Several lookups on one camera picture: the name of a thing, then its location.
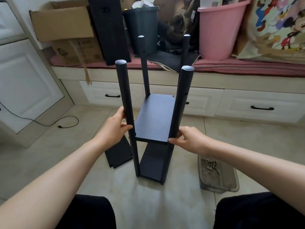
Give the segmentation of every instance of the cabinet door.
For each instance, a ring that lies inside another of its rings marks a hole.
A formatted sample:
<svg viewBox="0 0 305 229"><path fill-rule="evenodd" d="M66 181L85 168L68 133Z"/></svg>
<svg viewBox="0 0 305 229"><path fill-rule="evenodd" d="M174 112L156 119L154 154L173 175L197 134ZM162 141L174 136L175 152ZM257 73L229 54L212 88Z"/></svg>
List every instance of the cabinet door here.
<svg viewBox="0 0 305 229"><path fill-rule="evenodd" d="M217 115L297 123L305 114L305 95L244 90L224 91Z"/></svg>
<svg viewBox="0 0 305 229"><path fill-rule="evenodd" d="M93 81L87 85L86 81L79 81L89 103L109 107L123 106L119 83ZM145 98L143 84L129 84L132 97L132 107L141 108Z"/></svg>
<svg viewBox="0 0 305 229"><path fill-rule="evenodd" d="M24 39L25 33L6 2L0 2L0 44Z"/></svg>
<svg viewBox="0 0 305 229"><path fill-rule="evenodd" d="M11 112L36 119L62 97L28 39L0 46L0 102ZM16 133L32 122L0 107L0 120Z"/></svg>
<svg viewBox="0 0 305 229"><path fill-rule="evenodd" d="M173 95L176 97L177 86L150 85L150 92ZM191 87L185 105L184 114L214 116L220 103L223 89Z"/></svg>

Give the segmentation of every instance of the cartoon print cloth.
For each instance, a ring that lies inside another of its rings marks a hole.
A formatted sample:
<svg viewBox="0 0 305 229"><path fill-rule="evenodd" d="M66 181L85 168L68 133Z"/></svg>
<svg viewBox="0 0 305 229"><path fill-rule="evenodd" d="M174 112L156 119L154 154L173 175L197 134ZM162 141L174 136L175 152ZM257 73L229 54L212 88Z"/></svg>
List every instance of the cartoon print cloth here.
<svg viewBox="0 0 305 229"><path fill-rule="evenodd" d="M305 0L251 0L233 54L305 64Z"/></svg>

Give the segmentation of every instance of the forearm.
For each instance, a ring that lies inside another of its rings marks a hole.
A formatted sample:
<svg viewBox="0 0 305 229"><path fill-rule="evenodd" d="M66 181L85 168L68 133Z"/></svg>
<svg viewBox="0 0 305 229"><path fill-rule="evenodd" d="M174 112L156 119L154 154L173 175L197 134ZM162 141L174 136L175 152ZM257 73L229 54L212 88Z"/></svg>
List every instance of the forearm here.
<svg viewBox="0 0 305 229"><path fill-rule="evenodd" d="M0 228L55 228L102 152L87 142L31 182L0 207Z"/></svg>
<svg viewBox="0 0 305 229"><path fill-rule="evenodd" d="M305 166L215 142L209 155L246 174L305 215Z"/></svg>

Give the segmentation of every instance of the pink bucket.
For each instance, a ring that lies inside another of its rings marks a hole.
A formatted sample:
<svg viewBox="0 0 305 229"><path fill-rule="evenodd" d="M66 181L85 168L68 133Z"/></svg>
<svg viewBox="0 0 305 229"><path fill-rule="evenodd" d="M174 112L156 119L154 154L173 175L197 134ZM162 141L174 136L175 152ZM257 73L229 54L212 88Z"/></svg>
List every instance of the pink bucket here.
<svg viewBox="0 0 305 229"><path fill-rule="evenodd" d="M200 12L199 54L207 60L230 57L250 0L211 8L198 8Z"/></svg>

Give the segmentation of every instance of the black metal pole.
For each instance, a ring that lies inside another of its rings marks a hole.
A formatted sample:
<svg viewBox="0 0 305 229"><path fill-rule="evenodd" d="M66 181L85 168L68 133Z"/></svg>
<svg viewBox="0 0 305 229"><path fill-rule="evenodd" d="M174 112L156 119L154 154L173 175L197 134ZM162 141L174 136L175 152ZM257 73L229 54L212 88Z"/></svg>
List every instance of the black metal pole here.
<svg viewBox="0 0 305 229"><path fill-rule="evenodd" d="M122 96L122 102L124 107L124 113L126 117L126 122L128 125L132 125L133 128L128 131L130 146L132 148L132 156L135 165L135 175L140 176L140 165L137 142L135 140L135 123L132 111L132 98L130 94L130 86L127 71L127 62L125 60L115 61L117 78L119 80L120 91Z"/></svg>
<svg viewBox="0 0 305 229"><path fill-rule="evenodd" d="M181 59L180 59L180 72L179 72L179 77L178 77L178 84L179 84L180 76L181 76L180 75L181 68L185 65L186 57L188 56L188 53L189 53L190 39L191 39L191 36L189 34L185 34L183 36L182 53L181 53Z"/></svg>
<svg viewBox="0 0 305 229"><path fill-rule="evenodd" d="M175 138L178 133L182 114L183 114L186 100L187 100L187 97L189 94L189 89L191 87L193 74L194 74L194 68L192 66L183 66L181 68L181 77L180 77L180 82L178 84L177 96L176 96L175 105L173 108L173 116L172 116L172 120L171 120L171 124L170 124L170 132L169 132L168 138ZM168 167L170 164L171 154L173 152L172 151L173 145L170 144L169 147L170 147L170 149L169 149L168 154L166 155L166 157L164 159L164 163L163 163L161 184L165 183Z"/></svg>
<svg viewBox="0 0 305 229"><path fill-rule="evenodd" d="M145 96L150 95L149 89L149 79L148 79L148 69L147 69L147 58L145 52L145 37L143 35L138 36L138 43L140 49L140 58L141 58L141 65L142 65L142 73L143 73L143 80L144 80L144 88L145 88Z"/></svg>

